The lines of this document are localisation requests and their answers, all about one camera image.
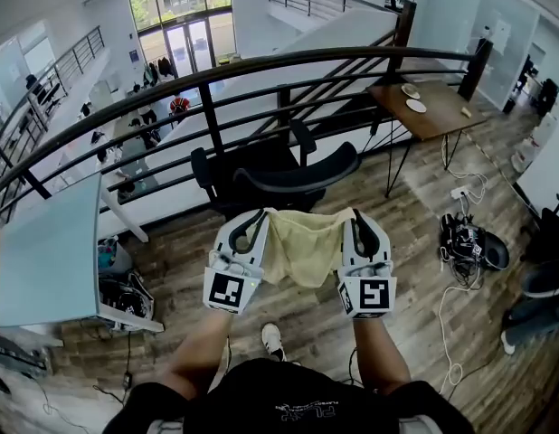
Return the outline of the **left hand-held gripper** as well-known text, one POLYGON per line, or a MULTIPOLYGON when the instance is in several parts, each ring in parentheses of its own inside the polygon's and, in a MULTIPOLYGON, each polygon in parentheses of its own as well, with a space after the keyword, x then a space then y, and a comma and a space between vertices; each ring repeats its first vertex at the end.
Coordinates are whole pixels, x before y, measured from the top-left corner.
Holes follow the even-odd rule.
POLYGON ((263 278, 260 267, 270 226, 263 209, 244 212, 217 233, 204 270, 203 302, 212 309, 240 315, 263 278), (231 254, 245 254, 248 263, 231 254))

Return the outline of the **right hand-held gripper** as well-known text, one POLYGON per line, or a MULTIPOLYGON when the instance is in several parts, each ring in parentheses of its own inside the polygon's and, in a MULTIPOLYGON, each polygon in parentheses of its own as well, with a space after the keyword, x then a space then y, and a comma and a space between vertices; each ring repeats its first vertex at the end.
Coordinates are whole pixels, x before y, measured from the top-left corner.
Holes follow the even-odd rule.
POLYGON ((391 312, 396 298, 396 277, 386 232, 357 209, 343 229, 342 265, 337 271, 337 291, 346 315, 352 319, 375 318, 391 312), (360 267, 359 256, 369 261, 360 267))

